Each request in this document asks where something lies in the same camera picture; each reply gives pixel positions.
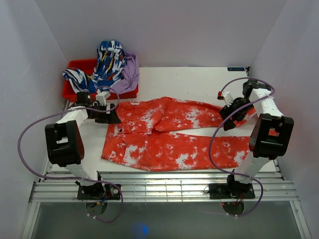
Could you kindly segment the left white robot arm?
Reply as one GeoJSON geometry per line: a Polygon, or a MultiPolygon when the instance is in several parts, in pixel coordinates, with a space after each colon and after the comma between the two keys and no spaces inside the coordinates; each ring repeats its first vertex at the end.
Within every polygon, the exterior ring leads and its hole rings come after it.
{"type": "Polygon", "coordinates": [[[99,92],[95,100],[88,92],[78,92],[77,101],[71,105],[71,111],[56,123],[45,126],[45,138],[48,159],[51,164],[69,170],[80,179],[76,181],[83,193],[100,199],[106,193],[101,176],[96,167],[85,159],[84,144],[79,127],[87,119],[96,123],[118,124],[120,119],[115,104],[107,104],[110,92],[99,92]]]}

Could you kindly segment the red plastic bin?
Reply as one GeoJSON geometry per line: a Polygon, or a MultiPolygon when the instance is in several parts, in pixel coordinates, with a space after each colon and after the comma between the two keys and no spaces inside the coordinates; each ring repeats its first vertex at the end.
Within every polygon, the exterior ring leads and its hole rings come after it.
{"type": "MultiPolygon", "coordinates": [[[[96,62],[97,62],[96,59],[73,60],[69,62],[68,67],[78,68],[84,71],[85,73],[91,75],[96,66],[96,62]]],[[[137,98],[138,91],[139,91],[139,87],[136,86],[133,91],[120,94],[120,99],[135,99],[137,98]]],[[[70,102],[77,101],[77,95],[73,91],[71,84],[67,80],[64,81],[62,97],[67,99],[70,102]]]]}

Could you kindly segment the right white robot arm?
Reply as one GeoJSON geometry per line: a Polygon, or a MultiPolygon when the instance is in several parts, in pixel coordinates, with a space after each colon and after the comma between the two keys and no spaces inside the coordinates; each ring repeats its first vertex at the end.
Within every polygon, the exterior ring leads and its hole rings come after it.
{"type": "Polygon", "coordinates": [[[209,187],[212,199],[255,197],[252,182],[262,167],[271,160],[283,156],[288,148],[294,120],[277,108],[272,94],[273,87],[263,81],[247,78],[243,83],[242,97],[232,98],[221,90],[217,98],[225,102],[219,114],[224,120],[225,131],[242,122],[250,109],[258,116],[249,139],[249,152],[244,160],[227,177],[225,184],[209,187]]]}

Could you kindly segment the red white tie-dye trousers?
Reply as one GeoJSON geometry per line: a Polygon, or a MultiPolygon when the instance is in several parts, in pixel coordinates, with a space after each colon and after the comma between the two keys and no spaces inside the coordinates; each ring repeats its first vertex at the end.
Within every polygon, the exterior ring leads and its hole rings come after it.
{"type": "Polygon", "coordinates": [[[110,124],[102,159],[145,171],[235,168],[249,152],[248,136],[197,136],[186,129],[217,127],[219,106],[162,97],[121,102],[121,123],[110,124]]]}

